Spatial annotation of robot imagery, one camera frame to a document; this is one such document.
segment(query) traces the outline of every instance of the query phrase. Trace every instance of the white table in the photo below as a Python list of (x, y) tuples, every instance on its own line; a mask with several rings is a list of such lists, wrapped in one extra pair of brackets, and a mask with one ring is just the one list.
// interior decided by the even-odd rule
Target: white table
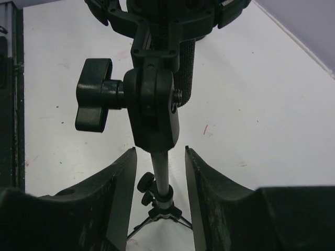
[[(100, 171), (134, 145), (126, 110), (103, 134), (78, 132), (75, 90), (85, 59), (111, 58), (113, 78), (132, 68), (132, 40), (101, 25), (83, 0), (24, 10), (26, 191), (54, 195)], [(335, 81), (253, 3), (197, 43), (193, 94), (179, 110), (170, 152), (175, 203), (190, 219), (184, 148), (234, 181), (259, 186), (335, 183)], [(137, 181), (152, 171), (137, 149)], [(147, 217), (134, 191), (129, 229)], [(127, 250), (194, 250), (172, 221), (146, 226)]]

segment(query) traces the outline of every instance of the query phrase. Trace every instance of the tripod stand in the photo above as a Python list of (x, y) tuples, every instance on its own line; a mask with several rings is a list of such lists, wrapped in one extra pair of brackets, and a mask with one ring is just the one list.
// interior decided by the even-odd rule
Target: tripod stand
[(173, 189), (169, 185), (168, 153), (151, 154), (154, 174), (145, 173), (140, 179), (137, 189), (144, 193), (141, 203), (144, 206), (151, 204), (153, 208), (141, 224), (136, 226), (128, 235), (131, 239), (144, 226), (160, 219), (171, 219), (189, 229), (192, 224), (182, 216), (182, 211), (173, 202)]

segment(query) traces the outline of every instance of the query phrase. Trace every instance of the black foam grip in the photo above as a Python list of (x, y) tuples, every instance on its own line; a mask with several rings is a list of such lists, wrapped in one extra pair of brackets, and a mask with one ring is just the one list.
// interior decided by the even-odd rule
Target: black foam grip
[(193, 65), (194, 65), (195, 39), (181, 42), (180, 67), (174, 77), (174, 87), (182, 91), (182, 102), (186, 104), (191, 98)]
[[(161, 28), (159, 37), (152, 37), (151, 50), (166, 50), (168, 48), (167, 29)], [(180, 67), (173, 75), (174, 88), (182, 91), (182, 100), (179, 106), (186, 104), (191, 98), (195, 39), (180, 43)]]

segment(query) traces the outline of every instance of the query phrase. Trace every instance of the silver metal pole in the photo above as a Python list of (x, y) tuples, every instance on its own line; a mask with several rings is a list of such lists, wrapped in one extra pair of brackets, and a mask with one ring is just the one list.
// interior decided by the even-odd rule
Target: silver metal pole
[(169, 193), (169, 155), (165, 153), (152, 153), (151, 160), (156, 178), (158, 194), (165, 197)]

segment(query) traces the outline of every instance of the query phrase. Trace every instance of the metal screw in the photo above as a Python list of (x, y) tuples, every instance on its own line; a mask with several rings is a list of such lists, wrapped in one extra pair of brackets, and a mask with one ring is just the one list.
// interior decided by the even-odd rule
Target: metal screw
[(177, 107), (180, 107), (182, 105), (182, 97), (183, 93), (181, 90), (179, 89), (174, 90), (173, 101), (177, 105)]

